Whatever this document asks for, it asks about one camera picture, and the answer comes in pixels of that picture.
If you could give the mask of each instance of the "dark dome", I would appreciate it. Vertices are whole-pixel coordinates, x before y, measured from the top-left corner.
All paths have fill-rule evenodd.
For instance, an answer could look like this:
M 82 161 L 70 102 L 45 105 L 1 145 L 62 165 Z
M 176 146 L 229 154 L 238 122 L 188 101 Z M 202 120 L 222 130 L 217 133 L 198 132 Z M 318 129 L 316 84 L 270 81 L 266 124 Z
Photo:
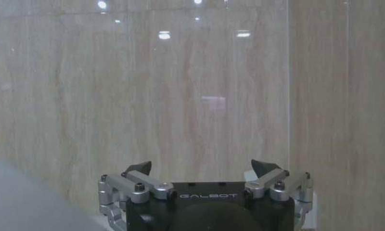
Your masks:
M 242 206 L 226 202 L 208 202 L 182 209 L 168 231 L 262 231 L 262 229 Z

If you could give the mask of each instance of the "screw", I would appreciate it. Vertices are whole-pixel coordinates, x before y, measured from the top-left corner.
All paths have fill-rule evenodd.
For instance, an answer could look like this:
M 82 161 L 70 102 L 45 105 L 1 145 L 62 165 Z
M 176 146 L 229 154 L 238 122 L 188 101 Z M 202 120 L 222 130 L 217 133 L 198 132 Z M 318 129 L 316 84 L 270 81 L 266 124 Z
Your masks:
M 105 180 L 106 180 L 106 175 L 102 175 L 101 176 L 101 181 L 105 182 Z
M 274 184 L 274 189 L 277 190 L 284 190 L 285 189 L 285 183 L 282 181 L 278 181 L 276 184 Z
M 142 183 L 137 183 L 137 184 L 134 185 L 134 191 L 136 191 L 136 192 L 142 192 L 144 190 L 145 190 L 144 184 L 142 184 Z

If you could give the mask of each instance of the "silver bracket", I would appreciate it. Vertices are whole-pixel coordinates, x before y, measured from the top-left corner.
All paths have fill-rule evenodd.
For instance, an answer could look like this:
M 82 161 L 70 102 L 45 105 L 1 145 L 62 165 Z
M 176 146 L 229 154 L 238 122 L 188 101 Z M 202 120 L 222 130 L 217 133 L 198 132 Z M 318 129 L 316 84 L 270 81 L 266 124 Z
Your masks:
M 264 197 L 265 190 L 274 185 L 274 183 L 286 177 L 286 172 L 276 168 L 261 176 L 257 180 L 245 183 L 245 190 L 252 192 L 253 199 Z
M 172 200 L 176 197 L 174 186 L 172 183 L 161 182 L 138 171 L 128 172 L 125 177 L 133 182 L 144 183 L 150 189 L 154 198 L 160 200 Z
M 149 188 L 136 190 L 136 183 L 130 180 L 118 175 L 104 175 L 98 181 L 100 212 L 108 216 L 108 223 L 114 231 L 126 231 L 121 209 L 125 210 L 128 199 L 136 204 L 145 203 L 149 200 Z
M 280 185 L 269 186 L 269 196 L 276 201 L 288 201 L 293 198 L 296 203 L 294 230 L 301 230 L 305 215 L 313 208 L 313 180 L 309 173 L 297 173 L 286 177 Z

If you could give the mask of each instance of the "marble wall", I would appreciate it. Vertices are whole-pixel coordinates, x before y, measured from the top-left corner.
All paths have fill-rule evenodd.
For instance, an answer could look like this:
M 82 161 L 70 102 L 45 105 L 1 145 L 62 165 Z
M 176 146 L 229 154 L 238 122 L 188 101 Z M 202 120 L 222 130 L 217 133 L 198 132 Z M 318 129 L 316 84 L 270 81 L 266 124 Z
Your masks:
M 288 167 L 286 0 L 0 0 L 0 160 L 89 212 L 96 181 Z
M 290 169 L 318 230 L 385 231 L 385 0 L 289 2 Z

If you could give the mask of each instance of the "black camera housing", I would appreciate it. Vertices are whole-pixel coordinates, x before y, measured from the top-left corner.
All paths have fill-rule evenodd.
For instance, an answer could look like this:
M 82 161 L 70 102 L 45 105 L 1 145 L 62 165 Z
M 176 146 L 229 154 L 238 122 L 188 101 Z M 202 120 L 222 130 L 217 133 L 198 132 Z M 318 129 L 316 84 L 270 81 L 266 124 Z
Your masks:
M 293 231 L 294 201 L 244 194 L 245 182 L 173 183 L 176 199 L 125 203 L 128 231 Z

